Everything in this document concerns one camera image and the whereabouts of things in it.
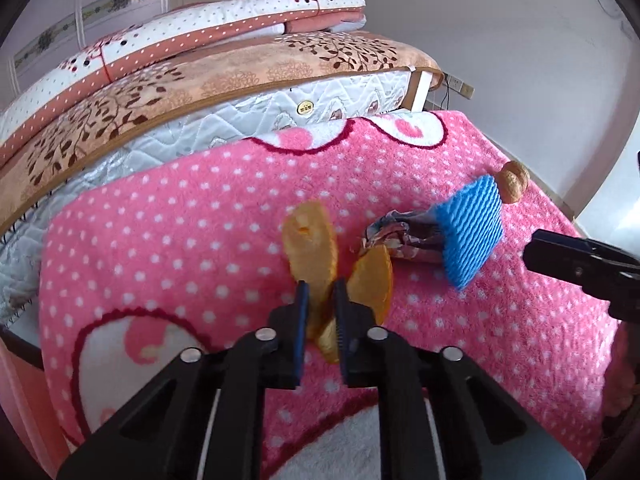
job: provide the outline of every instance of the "metal screw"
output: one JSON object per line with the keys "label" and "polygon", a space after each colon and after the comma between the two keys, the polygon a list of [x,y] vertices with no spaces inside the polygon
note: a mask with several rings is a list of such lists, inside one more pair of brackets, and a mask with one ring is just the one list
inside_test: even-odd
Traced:
{"label": "metal screw", "polygon": [[255,331],[255,338],[260,341],[272,341],[276,339],[276,331],[268,326]]}
{"label": "metal screw", "polygon": [[462,353],[462,350],[457,346],[447,346],[442,351],[442,355],[444,355],[444,358],[448,361],[460,361],[464,354]]}
{"label": "metal screw", "polygon": [[202,357],[202,352],[198,348],[185,348],[180,354],[180,359],[185,363],[197,363]]}
{"label": "metal screw", "polygon": [[367,330],[367,337],[373,339],[373,341],[384,341],[388,335],[389,332],[381,326],[374,326]]}

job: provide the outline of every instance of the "bed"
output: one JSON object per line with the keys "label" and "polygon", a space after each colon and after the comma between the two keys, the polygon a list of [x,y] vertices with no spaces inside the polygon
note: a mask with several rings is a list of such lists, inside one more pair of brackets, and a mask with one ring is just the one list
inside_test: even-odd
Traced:
{"label": "bed", "polygon": [[[421,111],[442,72],[362,32],[363,10],[184,9],[98,42],[2,117],[0,313],[31,333],[37,323],[49,416],[71,449],[177,351],[228,348],[290,301],[279,229],[295,204],[326,205],[348,275],[367,223],[446,200],[507,160],[463,114]],[[416,346],[465,349],[587,465],[617,324],[604,302],[524,269],[535,229],[576,234],[535,185],[502,222],[465,290],[396,262],[386,326]],[[333,475],[350,431],[367,435],[357,454],[375,457],[375,396],[341,387],[317,350],[305,361],[300,390],[268,394],[266,476]],[[63,456],[44,454],[55,471]],[[375,463],[353,474],[375,476]]]}
{"label": "bed", "polygon": [[[273,9],[283,12],[264,14]],[[21,95],[0,118],[2,322],[37,302],[42,234],[83,190],[245,136],[421,110],[442,73],[417,49],[358,32],[363,10],[363,0],[194,6],[103,38]],[[16,328],[36,341],[33,319]]]}

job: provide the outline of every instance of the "pink blanket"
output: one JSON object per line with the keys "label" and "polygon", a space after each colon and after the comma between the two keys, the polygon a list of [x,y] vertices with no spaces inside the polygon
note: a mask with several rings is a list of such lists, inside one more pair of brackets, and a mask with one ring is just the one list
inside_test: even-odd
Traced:
{"label": "pink blanket", "polygon": [[[80,196],[51,223],[40,288],[65,433],[82,442],[182,348],[231,346],[290,301],[280,228],[297,203],[323,201],[348,276],[373,218],[442,202],[505,161],[463,114],[405,113],[243,140]],[[525,270],[535,229],[575,235],[535,185],[502,220],[504,240],[463,292],[439,268],[395,261],[385,324],[416,346],[463,348],[586,464],[616,323],[604,302]],[[315,348],[305,361],[301,388],[267,394],[267,475],[375,403]]]}

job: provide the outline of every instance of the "white quilted mattress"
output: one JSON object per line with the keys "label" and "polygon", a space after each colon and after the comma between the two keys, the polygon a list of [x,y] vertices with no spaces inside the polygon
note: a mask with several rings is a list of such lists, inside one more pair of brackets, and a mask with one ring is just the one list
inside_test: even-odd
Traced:
{"label": "white quilted mattress", "polygon": [[[5,234],[0,245],[0,322],[14,323],[22,306],[37,299],[44,231],[49,221],[82,192],[244,137],[327,121],[332,115],[348,118],[394,110],[406,94],[409,78],[409,71],[399,70],[342,76],[254,94],[158,126],[110,153],[40,200],[37,208]],[[303,116],[297,110],[304,101],[312,102],[314,108]],[[26,307],[36,309],[37,301]],[[37,316],[32,314],[24,316],[15,328],[27,322],[36,324]],[[28,339],[35,342],[37,327],[31,326],[27,332],[33,332]]]}

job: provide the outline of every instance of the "mattress label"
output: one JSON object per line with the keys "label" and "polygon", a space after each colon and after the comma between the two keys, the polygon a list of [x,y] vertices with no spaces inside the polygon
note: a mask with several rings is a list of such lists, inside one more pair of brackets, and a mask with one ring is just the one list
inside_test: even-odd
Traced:
{"label": "mattress label", "polygon": [[302,101],[298,105],[298,113],[300,115],[309,115],[314,111],[314,104],[311,101]]}

